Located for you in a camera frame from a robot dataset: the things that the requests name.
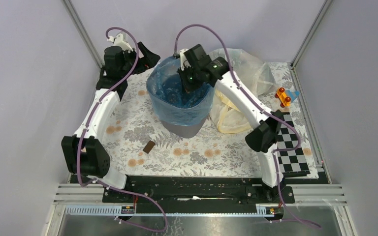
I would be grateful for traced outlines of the translucent white plastic bag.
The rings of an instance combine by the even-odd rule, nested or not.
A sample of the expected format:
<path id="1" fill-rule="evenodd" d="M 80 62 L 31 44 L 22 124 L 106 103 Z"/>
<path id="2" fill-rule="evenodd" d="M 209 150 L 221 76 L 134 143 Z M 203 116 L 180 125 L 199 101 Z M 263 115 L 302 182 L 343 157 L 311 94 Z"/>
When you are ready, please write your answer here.
<path id="1" fill-rule="evenodd" d="M 216 49 L 209 56 L 222 57 L 232 67 L 215 86 L 210 117 L 218 131 L 232 134 L 259 127 L 272 112 L 258 98 L 276 85 L 269 64 L 242 49 Z"/>

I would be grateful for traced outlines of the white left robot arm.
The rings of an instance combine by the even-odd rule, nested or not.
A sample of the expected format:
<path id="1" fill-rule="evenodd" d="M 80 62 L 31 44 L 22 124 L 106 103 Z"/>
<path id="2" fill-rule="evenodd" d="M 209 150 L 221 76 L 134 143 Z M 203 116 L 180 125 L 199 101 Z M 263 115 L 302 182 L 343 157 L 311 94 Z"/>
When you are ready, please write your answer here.
<path id="1" fill-rule="evenodd" d="M 127 73 L 140 74 L 156 66 L 160 56 L 142 43 L 137 43 L 142 57 L 127 43 L 115 43 L 104 50 L 105 65 L 101 68 L 92 107 L 72 136 L 64 136 L 61 146 L 70 173 L 77 173 L 80 158 L 80 175 L 114 187 L 114 196 L 121 202 L 132 198 L 133 189 L 126 184 L 127 176 L 110 164 L 110 156 L 102 145 L 108 128 L 108 119 L 119 105 L 128 86 L 121 81 Z"/>

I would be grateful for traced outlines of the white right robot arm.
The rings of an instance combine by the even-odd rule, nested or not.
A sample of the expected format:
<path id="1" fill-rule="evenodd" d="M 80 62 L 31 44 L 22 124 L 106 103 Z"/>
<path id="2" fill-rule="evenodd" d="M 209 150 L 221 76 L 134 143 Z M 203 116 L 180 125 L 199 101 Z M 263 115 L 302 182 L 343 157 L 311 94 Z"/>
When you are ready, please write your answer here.
<path id="1" fill-rule="evenodd" d="M 175 55 L 180 59 L 178 74 L 185 91 L 190 92 L 209 84 L 223 93 L 244 114 L 252 128 L 245 141 L 257 153 L 261 179 L 266 185 L 262 190 L 263 198 L 271 203 L 276 202 L 282 196 L 279 184 L 283 175 L 276 155 L 277 136 L 283 121 L 282 112 L 273 112 L 262 104 L 242 83 L 230 62 L 223 57 L 211 59 L 201 45 L 182 49 Z"/>

